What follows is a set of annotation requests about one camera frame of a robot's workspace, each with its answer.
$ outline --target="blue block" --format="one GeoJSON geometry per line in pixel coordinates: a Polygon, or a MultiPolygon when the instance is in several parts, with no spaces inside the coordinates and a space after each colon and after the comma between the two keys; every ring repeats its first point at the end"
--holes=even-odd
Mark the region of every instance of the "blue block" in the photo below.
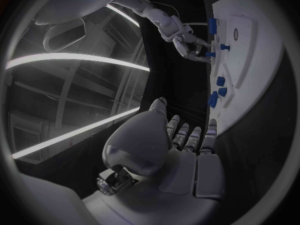
{"type": "Polygon", "coordinates": [[[216,85],[223,87],[224,83],[225,83],[225,78],[222,76],[218,76],[216,80],[216,85]]]}
{"type": "Polygon", "coordinates": [[[227,93],[227,88],[226,87],[219,88],[218,94],[220,96],[225,97],[226,93],[227,93]]]}
{"type": "Polygon", "coordinates": [[[210,105],[211,108],[214,108],[217,105],[218,101],[218,93],[217,91],[213,91],[212,94],[209,96],[208,105],[210,105]]]}
{"type": "Polygon", "coordinates": [[[210,34],[217,34],[217,19],[210,18],[208,20],[208,26],[209,26],[209,33],[210,34]]]}
{"type": "Polygon", "coordinates": [[[221,44],[220,48],[221,50],[227,49],[228,51],[230,51],[230,46],[225,46],[225,44],[221,44]]]}
{"type": "Polygon", "coordinates": [[[207,51],[207,52],[205,53],[205,56],[206,56],[206,57],[216,57],[216,53],[215,53],[215,52],[209,52],[209,51],[207,51]]]}

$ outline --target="fluorescent light strip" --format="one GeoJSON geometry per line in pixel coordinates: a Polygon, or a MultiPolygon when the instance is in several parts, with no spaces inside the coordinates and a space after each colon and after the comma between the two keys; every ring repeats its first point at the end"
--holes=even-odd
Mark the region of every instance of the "fluorescent light strip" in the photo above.
{"type": "Polygon", "coordinates": [[[128,19],[130,22],[132,22],[133,24],[135,24],[138,27],[140,27],[140,25],[135,20],[133,20],[130,16],[127,16],[124,12],[121,12],[119,9],[116,9],[115,7],[113,7],[113,6],[109,5],[109,4],[107,4],[106,7],[108,7],[111,10],[114,10],[116,13],[122,15],[124,18],[128,19]]]}
{"type": "Polygon", "coordinates": [[[103,56],[94,56],[94,55],[87,55],[87,54],[77,54],[77,53],[42,53],[42,54],[35,54],[35,55],[29,55],[29,56],[23,56],[19,57],[17,59],[11,60],[6,64],[5,69],[9,69],[12,67],[15,67],[20,64],[26,64],[30,62],[36,62],[36,61],[43,61],[43,60],[87,60],[87,61],[95,61],[95,62],[104,62],[104,63],[110,63],[110,64],[118,64],[122,66],[127,66],[135,69],[141,69],[144,71],[149,72],[149,68],[136,65],[130,62],[126,61],[120,61],[108,57],[103,56]]]}
{"type": "Polygon", "coordinates": [[[11,155],[11,156],[12,156],[13,159],[21,158],[21,157],[23,157],[23,156],[25,156],[25,155],[31,154],[31,153],[33,153],[33,152],[36,152],[36,151],[40,150],[40,149],[43,149],[43,148],[49,147],[49,146],[51,146],[51,145],[53,145],[53,144],[59,143],[59,142],[65,140],[65,139],[74,137],[74,136],[76,136],[76,135],[78,135],[78,134],[81,134],[81,133],[84,133],[84,132],[86,132],[86,131],[88,131],[88,130],[91,130],[91,129],[93,129],[93,128],[99,127],[99,126],[101,126],[101,125],[103,125],[103,124],[107,124],[107,123],[109,123],[109,122],[111,122],[111,121],[113,121],[113,120],[122,118],[122,117],[124,117],[124,116],[126,116],[126,115],[129,115],[129,114],[132,114],[132,113],[138,111],[139,109],[140,109],[140,107],[137,107],[137,108],[135,108],[135,109],[132,109],[132,110],[123,112],[123,113],[121,113],[121,114],[119,114],[119,115],[112,116],[112,117],[107,118],[107,119],[104,119],[104,120],[102,120],[102,121],[98,121],[98,122],[93,123],[93,124],[91,124],[91,125],[88,125],[88,126],[79,128],[79,129],[77,129],[77,130],[75,130],[75,131],[71,131],[71,132],[66,133],[66,134],[64,134],[64,135],[55,137],[55,138],[50,139],[50,140],[48,140],[48,141],[44,141],[44,142],[39,143],[39,144],[37,144],[37,145],[34,145],[34,146],[32,146],[32,147],[26,148],[26,149],[24,149],[24,150],[22,150],[22,151],[18,151],[18,152],[14,153],[14,154],[11,155]]]}

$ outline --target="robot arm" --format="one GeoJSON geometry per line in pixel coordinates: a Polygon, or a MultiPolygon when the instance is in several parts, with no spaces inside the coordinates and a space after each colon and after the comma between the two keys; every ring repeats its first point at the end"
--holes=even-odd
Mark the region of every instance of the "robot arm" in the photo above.
{"type": "Polygon", "coordinates": [[[168,43],[173,42],[179,54],[185,59],[203,63],[211,62],[210,57],[198,56],[202,46],[210,48],[211,45],[193,35],[192,28],[183,25],[177,16],[170,17],[146,0],[113,0],[112,3],[129,8],[143,18],[148,18],[158,28],[161,37],[168,43]],[[190,51],[187,43],[194,44],[195,50],[190,51]]]}

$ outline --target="cable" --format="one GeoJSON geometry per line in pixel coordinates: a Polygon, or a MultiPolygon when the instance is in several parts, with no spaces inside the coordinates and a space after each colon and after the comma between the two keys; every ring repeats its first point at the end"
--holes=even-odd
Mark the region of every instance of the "cable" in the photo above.
{"type": "Polygon", "coordinates": [[[202,26],[207,26],[208,23],[207,22],[186,22],[186,23],[183,23],[183,25],[202,25],[202,26]]]}
{"type": "Polygon", "coordinates": [[[146,1],[150,2],[151,4],[152,4],[152,3],[162,4],[162,5],[169,6],[169,7],[173,8],[173,9],[176,11],[176,13],[177,13],[178,18],[180,19],[179,12],[177,11],[177,9],[176,9],[175,7],[173,7],[173,6],[171,6],[171,5],[168,5],[168,4],[165,4],[165,3],[157,2],[157,1],[150,1],[150,0],[146,0],[146,1]]]}

